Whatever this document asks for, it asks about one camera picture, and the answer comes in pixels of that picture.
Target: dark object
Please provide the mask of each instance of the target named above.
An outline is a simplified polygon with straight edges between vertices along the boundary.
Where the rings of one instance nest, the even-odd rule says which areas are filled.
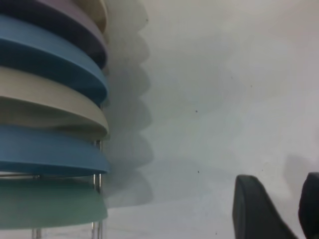
[[[319,173],[309,173],[299,203],[299,221],[308,239],[319,238]]]
[[[233,222],[236,239],[296,239],[253,176],[236,178]]]

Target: white floor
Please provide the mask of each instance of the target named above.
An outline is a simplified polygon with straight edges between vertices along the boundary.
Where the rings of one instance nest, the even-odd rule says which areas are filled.
[[[319,171],[319,2],[108,0],[108,239],[231,239],[234,180],[283,219]]]

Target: white wall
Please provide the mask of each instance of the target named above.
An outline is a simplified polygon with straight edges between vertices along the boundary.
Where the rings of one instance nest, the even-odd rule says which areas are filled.
[[[231,239],[234,180],[298,221],[319,171],[319,2],[108,0],[109,239]]]

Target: chrome leg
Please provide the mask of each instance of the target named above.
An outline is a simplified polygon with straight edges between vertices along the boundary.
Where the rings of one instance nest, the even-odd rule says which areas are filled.
[[[40,175],[33,176],[33,179],[40,179]],[[42,230],[41,228],[33,228],[32,229],[32,239],[41,239],[42,238]]]
[[[98,147],[100,151],[102,151],[102,141],[98,140],[94,142],[95,146]],[[93,175],[93,187],[98,193],[102,193],[102,182],[103,175],[102,174],[94,174]],[[95,231],[96,238],[103,239],[103,221],[92,223],[92,239],[95,239]]]

